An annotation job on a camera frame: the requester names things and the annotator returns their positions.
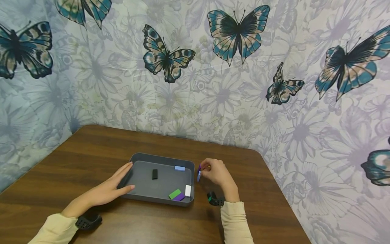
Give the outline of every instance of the right hand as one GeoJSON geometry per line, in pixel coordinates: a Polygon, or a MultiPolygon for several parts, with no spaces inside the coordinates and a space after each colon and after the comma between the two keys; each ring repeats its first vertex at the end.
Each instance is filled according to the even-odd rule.
{"type": "Polygon", "coordinates": [[[201,175],[221,188],[236,185],[222,160],[206,158],[200,167],[201,175]]]}

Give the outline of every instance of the wrist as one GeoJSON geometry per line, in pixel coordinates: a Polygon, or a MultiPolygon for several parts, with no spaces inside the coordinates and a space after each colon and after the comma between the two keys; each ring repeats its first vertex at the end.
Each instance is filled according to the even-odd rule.
{"type": "Polygon", "coordinates": [[[71,201],[69,205],[66,206],[66,208],[61,212],[61,214],[67,218],[78,218],[83,215],[90,207],[90,204],[81,198],[81,196],[79,196],[71,201]]]}

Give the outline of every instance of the cream sleeve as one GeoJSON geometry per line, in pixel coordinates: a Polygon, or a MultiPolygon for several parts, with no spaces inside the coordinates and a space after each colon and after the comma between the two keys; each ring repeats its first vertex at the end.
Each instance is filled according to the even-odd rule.
{"type": "Polygon", "coordinates": [[[77,218],[50,215],[38,234],[28,244],[68,244],[78,230],[77,218]]]}
{"type": "Polygon", "coordinates": [[[254,244],[246,221],[244,203],[225,202],[221,207],[225,244],[254,244]]]}

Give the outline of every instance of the green block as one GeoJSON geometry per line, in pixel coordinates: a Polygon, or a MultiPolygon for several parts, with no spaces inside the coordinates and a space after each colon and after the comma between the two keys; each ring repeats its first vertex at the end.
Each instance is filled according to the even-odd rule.
{"type": "Polygon", "coordinates": [[[171,194],[169,194],[169,198],[170,199],[174,199],[175,197],[177,197],[179,194],[181,193],[181,191],[179,189],[177,189],[176,191],[172,192],[171,194]]]}

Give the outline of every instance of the wallpaper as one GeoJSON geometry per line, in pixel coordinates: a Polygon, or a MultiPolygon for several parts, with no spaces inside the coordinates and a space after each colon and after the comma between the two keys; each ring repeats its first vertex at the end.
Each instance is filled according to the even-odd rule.
{"type": "Polygon", "coordinates": [[[99,124],[254,149],[312,243],[388,243],[389,12],[387,0],[5,2],[0,190],[99,124]]]}

